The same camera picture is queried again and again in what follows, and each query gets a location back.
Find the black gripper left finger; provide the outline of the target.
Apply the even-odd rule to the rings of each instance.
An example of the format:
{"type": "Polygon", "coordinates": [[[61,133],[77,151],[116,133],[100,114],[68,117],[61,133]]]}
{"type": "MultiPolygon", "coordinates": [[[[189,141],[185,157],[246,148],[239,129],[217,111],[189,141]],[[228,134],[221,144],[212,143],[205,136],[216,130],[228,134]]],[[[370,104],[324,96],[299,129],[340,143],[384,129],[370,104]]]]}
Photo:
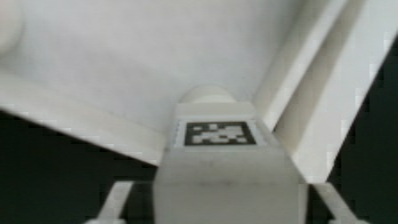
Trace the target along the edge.
{"type": "Polygon", "coordinates": [[[118,181],[113,185],[98,216],[84,224],[127,224],[121,218],[127,200],[134,188],[132,181],[118,181]]]}

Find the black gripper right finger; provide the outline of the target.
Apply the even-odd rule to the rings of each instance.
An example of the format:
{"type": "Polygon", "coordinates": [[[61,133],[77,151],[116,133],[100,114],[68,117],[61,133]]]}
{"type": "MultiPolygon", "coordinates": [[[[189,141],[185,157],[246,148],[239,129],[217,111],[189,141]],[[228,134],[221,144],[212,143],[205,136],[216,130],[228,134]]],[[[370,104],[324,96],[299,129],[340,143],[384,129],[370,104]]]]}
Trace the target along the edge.
{"type": "Polygon", "coordinates": [[[333,214],[329,224],[370,224],[358,218],[333,184],[329,182],[313,183],[313,188],[333,214]]]}

